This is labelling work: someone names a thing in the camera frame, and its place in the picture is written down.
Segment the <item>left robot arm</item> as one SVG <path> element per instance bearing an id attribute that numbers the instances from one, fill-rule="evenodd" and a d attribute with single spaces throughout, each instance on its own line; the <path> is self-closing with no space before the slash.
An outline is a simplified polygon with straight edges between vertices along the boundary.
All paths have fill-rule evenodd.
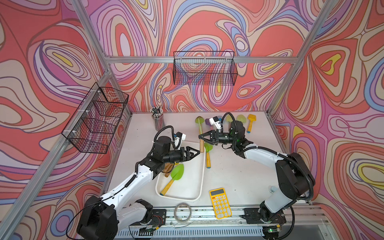
<path id="1" fill-rule="evenodd" d="M 182 139 L 161 136 L 144 159 L 135 164 L 134 172 L 101 197 L 91 197 L 81 213 L 76 232 L 85 240 L 113 240 L 117 233 L 138 222 L 150 222 L 153 206 L 143 199 L 126 207 L 130 199 L 154 180 L 167 163 L 188 162 L 200 154 L 190 146 L 182 147 Z"/>

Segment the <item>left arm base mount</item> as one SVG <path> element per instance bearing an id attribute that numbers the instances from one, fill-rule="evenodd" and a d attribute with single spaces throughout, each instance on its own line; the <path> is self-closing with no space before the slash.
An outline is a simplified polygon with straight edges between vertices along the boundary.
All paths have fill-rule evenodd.
<path id="1" fill-rule="evenodd" d="M 167 210 L 166 209 L 154 209 L 152 214 L 146 214 L 144 219 L 140 222 L 135 222 L 130 226 L 152 226 L 161 227 L 166 223 Z"/>

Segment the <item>green shovel wooden handle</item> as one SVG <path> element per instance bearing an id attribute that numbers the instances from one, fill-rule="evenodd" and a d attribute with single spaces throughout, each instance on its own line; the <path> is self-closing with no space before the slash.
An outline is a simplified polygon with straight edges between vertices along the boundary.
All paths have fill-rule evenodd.
<path id="1" fill-rule="evenodd" d="M 225 118 L 226 122 L 228 123 L 232 123 L 233 122 L 233 117 L 231 115 L 226 115 L 226 118 Z"/>

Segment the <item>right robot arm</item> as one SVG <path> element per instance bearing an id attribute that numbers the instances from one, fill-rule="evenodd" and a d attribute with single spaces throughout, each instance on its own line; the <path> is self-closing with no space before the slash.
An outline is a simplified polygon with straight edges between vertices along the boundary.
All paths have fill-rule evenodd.
<path id="1" fill-rule="evenodd" d="M 303 158 L 297 153 L 285 155 L 258 146 L 246 138 L 245 132 L 243 123 L 234 121 L 230 124 L 228 132 L 211 130 L 200 134 L 199 139 L 215 146 L 229 144 L 237 156 L 276 170 L 278 187 L 260 204 L 261 218 L 268 221 L 274 214 L 292 206 L 298 200 L 312 200 L 316 182 Z"/>

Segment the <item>green shovel yellow handle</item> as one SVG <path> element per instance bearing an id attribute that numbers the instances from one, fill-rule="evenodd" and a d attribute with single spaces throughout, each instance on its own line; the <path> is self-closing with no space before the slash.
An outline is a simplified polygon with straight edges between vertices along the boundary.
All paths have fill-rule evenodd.
<path id="1" fill-rule="evenodd" d="M 195 123 L 201 126 L 205 122 L 205 119 L 201 116 L 196 117 Z"/>

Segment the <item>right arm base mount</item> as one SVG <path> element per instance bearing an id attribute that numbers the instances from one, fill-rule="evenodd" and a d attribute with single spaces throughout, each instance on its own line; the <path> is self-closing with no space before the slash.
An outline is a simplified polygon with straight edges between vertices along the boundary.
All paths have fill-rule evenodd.
<path id="1" fill-rule="evenodd" d="M 247 224 L 283 225 L 287 222 L 282 210 L 270 213 L 263 208 L 245 208 L 241 218 L 246 220 Z"/>

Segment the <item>green wooden-handle shovel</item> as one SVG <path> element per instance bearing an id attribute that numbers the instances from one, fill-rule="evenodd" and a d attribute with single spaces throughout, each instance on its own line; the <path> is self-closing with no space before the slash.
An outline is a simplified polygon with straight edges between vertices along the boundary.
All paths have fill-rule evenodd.
<path id="1" fill-rule="evenodd" d="M 198 126 L 199 126 L 199 134 L 201 135 L 203 133 L 202 124 L 198 124 Z M 204 151 L 205 151 L 204 141 L 200 139 L 200 152 L 203 153 Z"/>
<path id="2" fill-rule="evenodd" d="M 244 115 L 238 115 L 237 116 L 237 121 L 239 121 L 239 122 L 244 124 L 244 123 L 247 122 L 247 118 Z"/>

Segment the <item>green shovel blue-tip handle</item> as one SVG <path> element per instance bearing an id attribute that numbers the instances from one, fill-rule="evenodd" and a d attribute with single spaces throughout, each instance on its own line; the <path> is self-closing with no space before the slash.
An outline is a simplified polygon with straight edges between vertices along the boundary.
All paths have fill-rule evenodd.
<path id="1" fill-rule="evenodd" d="M 208 169 L 211 168 L 211 157 L 210 157 L 210 151 L 213 149 L 213 146 L 209 143 L 204 143 L 205 150 L 206 150 L 206 167 Z"/>

